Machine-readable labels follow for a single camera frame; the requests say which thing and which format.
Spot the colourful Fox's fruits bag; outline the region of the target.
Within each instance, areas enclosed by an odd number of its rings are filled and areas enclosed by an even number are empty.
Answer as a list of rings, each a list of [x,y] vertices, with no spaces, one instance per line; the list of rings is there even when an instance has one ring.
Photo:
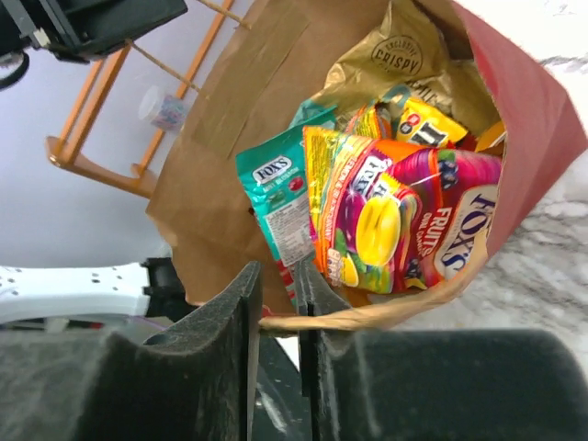
[[[498,157],[307,126],[311,238],[333,286],[381,295],[449,280],[490,227]]]

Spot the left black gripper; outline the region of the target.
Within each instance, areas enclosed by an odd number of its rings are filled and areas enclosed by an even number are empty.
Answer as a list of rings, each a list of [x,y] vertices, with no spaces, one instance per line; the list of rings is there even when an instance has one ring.
[[[61,62],[102,59],[187,12],[183,0],[3,0],[1,86],[27,73],[27,49]]]

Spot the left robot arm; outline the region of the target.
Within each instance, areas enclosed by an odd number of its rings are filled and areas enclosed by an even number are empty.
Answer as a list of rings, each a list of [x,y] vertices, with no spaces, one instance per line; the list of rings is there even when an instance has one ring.
[[[1,87],[29,68],[28,48],[61,62],[100,63],[185,14],[183,1],[4,1],[1,4]],[[1,322],[68,318],[106,322],[110,316],[167,317],[191,312],[168,257],[98,268],[1,269]]]

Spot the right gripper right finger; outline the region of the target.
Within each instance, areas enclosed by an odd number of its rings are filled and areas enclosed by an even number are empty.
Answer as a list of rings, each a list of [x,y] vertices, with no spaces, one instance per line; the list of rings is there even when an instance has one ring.
[[[584,440],[587,324],[506,288],[393,330],[300,333],[314,440]]]

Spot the green Fox's candy bag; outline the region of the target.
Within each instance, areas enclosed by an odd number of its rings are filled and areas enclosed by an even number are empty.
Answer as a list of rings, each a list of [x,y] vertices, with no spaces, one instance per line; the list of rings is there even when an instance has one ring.
[[[310,236],[303,128],[335,127],[334,108],[238,153],[236,170],[292,304],[294,265],[314,254]]]

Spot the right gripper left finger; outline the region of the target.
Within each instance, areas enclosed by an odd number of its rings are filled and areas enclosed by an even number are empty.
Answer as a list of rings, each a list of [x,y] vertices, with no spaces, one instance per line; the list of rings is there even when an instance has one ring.
[[[118,331],[1,335],[4,440],[247,440],[261,266],[138,344]]]

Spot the red brown paper bag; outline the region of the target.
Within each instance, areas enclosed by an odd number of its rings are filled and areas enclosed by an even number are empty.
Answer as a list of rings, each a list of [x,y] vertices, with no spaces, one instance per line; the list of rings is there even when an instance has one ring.
[[[508,129],[489,262],[439,297],[394,300],[387,324],[504,322],[541,311],[587,316],[587,78],[563,68],[587,16],[539,1],[256,1],[215,62],[166,157],[147,213],[169,243],[186,301],[202,305],[251,261],[264,300],[294,312],[238,182],[235,158],[284,130],[336,59],[383,19],[415,10],[441,45],[477,63]]]

